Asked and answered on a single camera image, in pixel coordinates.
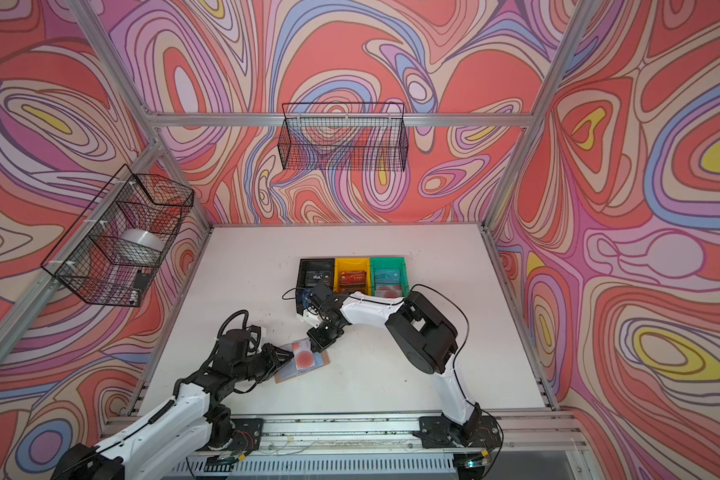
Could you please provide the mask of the red white circle card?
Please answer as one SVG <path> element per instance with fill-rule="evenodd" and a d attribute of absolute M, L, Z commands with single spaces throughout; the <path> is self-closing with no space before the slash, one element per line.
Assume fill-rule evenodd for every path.
<path fill-rule="evenodd" d="M 321 353 L 311 351 L 309 339 L 294 341 L 290 346 L 294 353 L 293 363 L 297 372 L 313 370 L 325 364 Z"/>

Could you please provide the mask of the tan leather card holder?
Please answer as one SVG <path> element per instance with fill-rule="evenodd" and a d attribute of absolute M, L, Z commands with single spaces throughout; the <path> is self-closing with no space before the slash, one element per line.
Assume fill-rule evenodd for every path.
<path fill-rule="evenodd" d="M 275 375 L 276 383 L 300 377 L 309 372 L 325 367 L 330 363 L 326 352 L 313 352 L 309 338 L 303 338 L 282 345 L 281 349 L 293 354 L 293 358 Z"/>

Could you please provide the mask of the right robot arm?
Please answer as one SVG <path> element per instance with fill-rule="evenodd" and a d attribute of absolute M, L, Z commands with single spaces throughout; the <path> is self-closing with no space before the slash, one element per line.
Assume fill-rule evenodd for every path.
<path fill-rule="evenodd" d="M 409 363 L 432 378 L 441 413 L 419 418 L 413 435 L 424 448 L 481 447 L 491 452 L 503 445 L 501 426 L 459 379 L 457 328 L 424 294 L 412 291 L 405 297 L 381 298 L 336 293 L 319 284 L 306 291 L 302 303 L 320 319 L 308 331 L 314 352 L 332 346 L 349 326 L 383 328 Z"/>

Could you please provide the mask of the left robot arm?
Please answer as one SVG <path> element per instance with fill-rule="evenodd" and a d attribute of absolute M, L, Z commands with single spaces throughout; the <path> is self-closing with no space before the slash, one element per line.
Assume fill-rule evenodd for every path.
<path fill-rule="evenodd" d="M 94 446 L 79 443 L 58 461 L 54 479 L 160 479 L 172 464 L 202 447 L 223 450 L 236 431 L 223 401 L 274 377 L 294 354 L 262 341 L 249 312 L 230 315 L 217 331 L 208 357 L 178 379 L 162 404 Z"/>

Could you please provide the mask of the red card upper yellow bin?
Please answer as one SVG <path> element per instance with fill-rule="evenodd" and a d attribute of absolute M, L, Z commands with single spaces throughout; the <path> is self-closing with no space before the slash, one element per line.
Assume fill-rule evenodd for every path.
<path fill-rule="evenodd" d="M 364 270 L 345 270 L 339 272 L 341 287 L 364 286 L 367 283 L 367 272 Z"/>

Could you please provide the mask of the red white card green bin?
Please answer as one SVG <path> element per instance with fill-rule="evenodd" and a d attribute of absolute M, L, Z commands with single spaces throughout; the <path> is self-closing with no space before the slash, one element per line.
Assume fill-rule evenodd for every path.
<path fill-rule="evenodd" d="M 379 285 L 374 290 L 374 295 L 381 298 L 399 298 L 403 297 L 403 289 L 400 285 Z"/>

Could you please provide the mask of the teal card in green bin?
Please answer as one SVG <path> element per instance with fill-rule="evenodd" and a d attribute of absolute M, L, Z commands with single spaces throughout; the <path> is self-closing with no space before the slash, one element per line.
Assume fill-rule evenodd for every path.
<path fill-rule="evenodd" d="M 378 269 L 374 273 L 376 284 L 401 285 L 402 275 L 399 269 Z"/>

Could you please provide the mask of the black storage bin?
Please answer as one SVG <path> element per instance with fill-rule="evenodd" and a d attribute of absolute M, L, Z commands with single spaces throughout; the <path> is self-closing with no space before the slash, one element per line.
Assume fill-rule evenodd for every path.
<path fill-rule="evenodd" d="M 302 258 L 299 261 L 295 294 L 296 312 L 302 315 L 308 291 L 319 283 L 333 287 L 335 272 L 334 258 Z"/>

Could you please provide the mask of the yellow storage bin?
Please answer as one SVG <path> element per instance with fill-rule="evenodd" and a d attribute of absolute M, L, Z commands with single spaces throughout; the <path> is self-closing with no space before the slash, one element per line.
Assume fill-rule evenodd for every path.
<path fill-rule="evenodd" d="M 336 258 L 334 286 L 337 293 L 371 294 L 371 268 L 367 257 Z"/>

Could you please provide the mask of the green storage bin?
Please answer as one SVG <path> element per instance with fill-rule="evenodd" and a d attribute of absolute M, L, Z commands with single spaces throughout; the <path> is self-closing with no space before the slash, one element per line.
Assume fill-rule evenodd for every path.
<path fill-rule="evenodd" d="M 405 297 L 409 291 L 407 265 L 403 257 L 371 257 L 371 294 L 376 297 Z"/>

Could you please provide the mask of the small black device in basket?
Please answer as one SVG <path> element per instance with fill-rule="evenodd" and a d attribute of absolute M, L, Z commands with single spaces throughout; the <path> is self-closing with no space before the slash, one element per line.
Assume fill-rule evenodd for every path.
<path fill-rule="evenodd" d="M 143 292 L 148 288 L 149 281 L 150 274 L 144 273 L 142 270 L 138 270 L 132 282 L 132 290 L 137 295 L 142 295 Z"/>

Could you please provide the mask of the grey tape roll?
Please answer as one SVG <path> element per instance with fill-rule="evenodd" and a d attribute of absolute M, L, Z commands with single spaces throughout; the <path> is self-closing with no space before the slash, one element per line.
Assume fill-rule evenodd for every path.
<path fill-rule="evenodd" d="M 119 237 L 116 252 L 128 264 L 150 266 L 158 262 L 164 247 L 164 241 L 149 231 L 127 229 Z"/>

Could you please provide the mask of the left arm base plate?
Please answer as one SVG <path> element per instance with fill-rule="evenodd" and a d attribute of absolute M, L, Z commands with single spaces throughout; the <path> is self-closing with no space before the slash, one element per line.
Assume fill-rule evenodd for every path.
<path fill-rule="evenodd" d="M 222 420 L 214 424 L 206 448 L 250 454 L 259 449 L 264 426 L 263 418 Z"/>

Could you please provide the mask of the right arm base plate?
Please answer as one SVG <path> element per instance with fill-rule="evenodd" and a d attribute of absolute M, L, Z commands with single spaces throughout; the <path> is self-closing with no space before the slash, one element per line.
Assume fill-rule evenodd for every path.
<path fill-rule="evenodd" d="M 425 449 L 481 448 L 491 451 L 502 444 L 499 426 L 492 417 L 481 415 L 464 425 L 444 415 L 423 416 L 412 435 Z"/>

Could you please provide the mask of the aluminium front rail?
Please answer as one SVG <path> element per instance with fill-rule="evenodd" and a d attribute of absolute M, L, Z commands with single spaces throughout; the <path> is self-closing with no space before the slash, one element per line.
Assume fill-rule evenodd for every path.
<path fill-rule="evenodd" d="M 412 435 L 418 419 L 433 411 L 355 414 L 260 414 L 264 419 L 261 455 L 425 453 Z M 233 419 L 254 418 L 253 414 Z M 499 410 L 493 413 L 504 434 L 499 453 L 564 451 L 583 454 L 592 447 L 571 413 Z"/>

